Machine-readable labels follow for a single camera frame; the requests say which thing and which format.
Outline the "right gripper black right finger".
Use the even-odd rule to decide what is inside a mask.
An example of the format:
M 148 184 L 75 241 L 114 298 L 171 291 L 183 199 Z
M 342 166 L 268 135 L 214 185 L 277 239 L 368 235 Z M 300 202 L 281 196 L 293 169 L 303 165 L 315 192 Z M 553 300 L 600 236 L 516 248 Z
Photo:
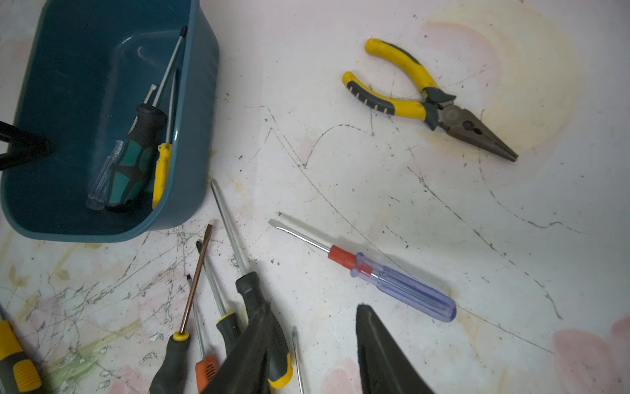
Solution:
M 369 305 L 357 308 L 356 335 L 364 393 L 433 394 Z

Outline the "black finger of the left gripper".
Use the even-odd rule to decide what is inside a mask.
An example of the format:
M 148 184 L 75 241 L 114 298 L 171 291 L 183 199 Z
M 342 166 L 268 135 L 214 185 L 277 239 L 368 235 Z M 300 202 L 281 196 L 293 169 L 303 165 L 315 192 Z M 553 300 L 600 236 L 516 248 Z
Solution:
M 8 144 L 8 151 L 1 154 L 1 171 L 32 163 L 52 153 L 48 139 L 4 121 L 1 122 L 1 141 Z

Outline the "black yellow tip screwdriver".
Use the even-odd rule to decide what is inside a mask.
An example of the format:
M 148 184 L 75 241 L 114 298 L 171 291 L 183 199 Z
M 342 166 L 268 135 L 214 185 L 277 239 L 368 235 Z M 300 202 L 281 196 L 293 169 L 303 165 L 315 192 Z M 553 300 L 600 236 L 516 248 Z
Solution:
M 236 280 L 236 290 L 242 296 L 248 318 L 251 319 L 258 309 L 263 307 L 267 300 L 261 290 L 258 274 L 246 268 L 241 249 L 236 241 L 236 232 L 231 226 L 226 206 L 223 198 L 221 198 L 221 193 L 218 190 L 215 179 L 211 180 L 210 187 L 221 215 L 221 220 L 226 228 L 226 234 L 233 250 L 236 263 L 242 274 L 242 276 Z M 270 348 L 268 382 L 271 387 L 282 389 L 292 380 L 294 370 L 285 333 L 274 314 L 272 314 L 272 327 L 273 339 Z

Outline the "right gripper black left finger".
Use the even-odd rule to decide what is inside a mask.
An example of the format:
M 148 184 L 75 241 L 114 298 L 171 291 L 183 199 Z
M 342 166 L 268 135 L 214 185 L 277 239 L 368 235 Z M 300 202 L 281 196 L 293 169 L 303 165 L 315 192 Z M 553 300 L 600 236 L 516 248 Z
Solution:
M 202 393 L 263 393 L 272 339 L 272 308 L 266 301 Z

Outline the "green black handle screwdriver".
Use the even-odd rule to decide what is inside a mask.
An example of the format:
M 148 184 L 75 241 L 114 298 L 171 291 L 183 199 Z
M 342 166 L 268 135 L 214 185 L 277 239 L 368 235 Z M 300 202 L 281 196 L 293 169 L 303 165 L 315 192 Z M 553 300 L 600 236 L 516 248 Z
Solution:
M 159 108 L 159 104 L 187 32 L 188 27 L 183 26 L 152 103 L 141 103 L 136 107 L 137 122 L 131 128 L 120 154 L 110 167 L 104 201 L 105 207 L 109 210 L 128 209 L 149 183 L 150 169 L 158 149 L 158 132 L 167 124 L 167 114 Z

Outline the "black yellow collar screwdriver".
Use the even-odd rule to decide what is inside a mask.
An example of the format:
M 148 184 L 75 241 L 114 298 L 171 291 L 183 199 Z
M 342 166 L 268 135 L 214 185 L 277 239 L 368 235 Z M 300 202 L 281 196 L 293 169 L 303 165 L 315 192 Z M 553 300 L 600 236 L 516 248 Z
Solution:
M 192 277 L 192 284 L 190 285 L 190 291 L 180 328 L 169 338 L 164 361 L 157 373 L 154 375 L 154 378 L 149 386 L 150 394 L 182 393 L 182 389 L 185 386 L 186 358 L 188 349 L 190 348 L 190 334 L 186 331 L 186 327 L 190 318 L 190 311 L 194 303 L 196 289 L 198 287 L 212 230 L 213 226 L 208 224 L 203 235 L 202 249 L 199 253 L 195 274 Z

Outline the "teal plastic storage box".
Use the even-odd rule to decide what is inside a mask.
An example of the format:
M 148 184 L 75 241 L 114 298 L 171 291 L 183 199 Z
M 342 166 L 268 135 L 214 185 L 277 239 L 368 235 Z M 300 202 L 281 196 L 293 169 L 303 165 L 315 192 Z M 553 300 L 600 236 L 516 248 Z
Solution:
M 113 243 L 174 228 L 202 205 L 213 132 L 219 45 L 197 1 L 48 1 L 16 110 L 16 127 L 49 155 L 6 170 L 1 202 L 21 235 Z M 172 157 L 157 205 L 153 184 L 128 208 L 87 200 L 151 85 L 172 115 L 156 136 Z

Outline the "small yellow handle screwdriver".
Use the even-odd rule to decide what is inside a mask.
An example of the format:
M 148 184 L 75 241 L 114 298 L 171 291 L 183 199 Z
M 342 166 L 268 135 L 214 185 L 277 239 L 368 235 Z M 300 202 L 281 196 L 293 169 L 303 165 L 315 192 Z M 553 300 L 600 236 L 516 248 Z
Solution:
M 178 85 L 180 80 L 180 70 L 176 69 L 172 77 L 171 96 L 167 114 L 167 131 L 165 142 L 157 148 L 159 157 L 155 167 L 154 177 L 154 193 L 152 198 L 152 208 L 156 208 L 163 196 L 166 184 L 167 174 L 172 155 L 172 135 L 174 128 L 174 116 L 177 104 Z

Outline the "orange handle short screwdriver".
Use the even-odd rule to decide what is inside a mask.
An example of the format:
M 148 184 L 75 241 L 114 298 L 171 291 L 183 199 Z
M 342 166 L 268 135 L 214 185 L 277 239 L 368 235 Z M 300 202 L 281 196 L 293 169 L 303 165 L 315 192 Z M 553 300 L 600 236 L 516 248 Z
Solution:
M 197 339 L 200 352 L 200 361 L 195 365 L 195 377 L 198 392 L 203 393 L 218 372 L 218 362 L 214 356 L 206 353 L 203 343 L 202 321 L 195 302 L 193 302 L 191 309 L 194 317 L 195 338 Z

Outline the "orange black handle screwdriver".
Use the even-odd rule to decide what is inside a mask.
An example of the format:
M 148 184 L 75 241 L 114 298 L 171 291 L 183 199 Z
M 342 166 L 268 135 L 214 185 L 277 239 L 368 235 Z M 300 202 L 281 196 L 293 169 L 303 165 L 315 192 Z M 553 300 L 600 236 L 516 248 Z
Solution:
M 298 337 L 298 330 L 297 330 L 296 326 L 292 327 L 292 330 L 291 330 L 291 341 L 292 341 L 292 346 L 293 346 L 293 350 L 294 350 L 295 373 L 296 373 L 296 376 L 297 376 L 297 379 L 298 379 L 298 384 L 299 384 L 299 388 L 300 388 L 300 394 L 305 394 L 306 393 L 305 384 L 304 384 L 303 376 L 302 376 L 302 373 L 301 373 L 299 337 Z

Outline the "purple clear handle screwdriver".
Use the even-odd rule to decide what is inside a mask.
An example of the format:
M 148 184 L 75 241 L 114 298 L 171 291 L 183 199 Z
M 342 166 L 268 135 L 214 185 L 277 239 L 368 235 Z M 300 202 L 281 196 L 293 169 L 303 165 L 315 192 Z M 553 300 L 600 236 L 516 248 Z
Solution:
M 374 285 L 380 292 L 405 305 L 444 323 L 450 323 L 455 319 L 457 305 L 445 293 L 395 269 L 376 263 L 363 253 L 352 254 L 335 245 L 325 246 L 275 219 L 270 219 L 268 222 L 273 228 L 288 233 L 327 253 L 328 259 L 349 269 L 352 277 L 360 278 L 364 282 Z

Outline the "clear handle small screwdriver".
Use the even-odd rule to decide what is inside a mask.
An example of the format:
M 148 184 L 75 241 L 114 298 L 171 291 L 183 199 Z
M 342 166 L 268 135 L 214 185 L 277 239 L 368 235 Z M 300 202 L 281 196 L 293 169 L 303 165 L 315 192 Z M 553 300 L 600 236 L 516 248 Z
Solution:
M 134 120 L 132 126 L 134 126 L 136 124 L 136 122 L 137 122 L 137 117 Z M 105 201 L 105 196 L 106 196 L 107 189 L 108 189 L 108 176 L 109 176 L 109 173 L 110 173 L 110 167 L 114 163 L 114 161 L 116 160 L 118 154 L 120 154 L 123 142 L 124 142 L 124 140 L 123 141 L 117 141 L 113 151 L 105 159 L 105 162 L 104 162 L 103 166 L 101 167 L 100 173 L 95 178 L 95 181 L 94 181 L 94 183 L 93 183 L 93 185 L 92 185 L 92 187 L 90 189 L 90 192 L 88 193 L 88 197 L 87 197 L 87 200 L 85 202 L 85 205 L 86 205 L 87 208 L 89 208 L 91 210 L 102 210 L 102 209 L 106 208 L 105 205 L 104 205 L 104 201 Z M 136 198 L 136 201 L 139 199 L 139 196 L 140 196 L 141 193 L 142 193 L 142 191 L 139 193 L 138 197 Z

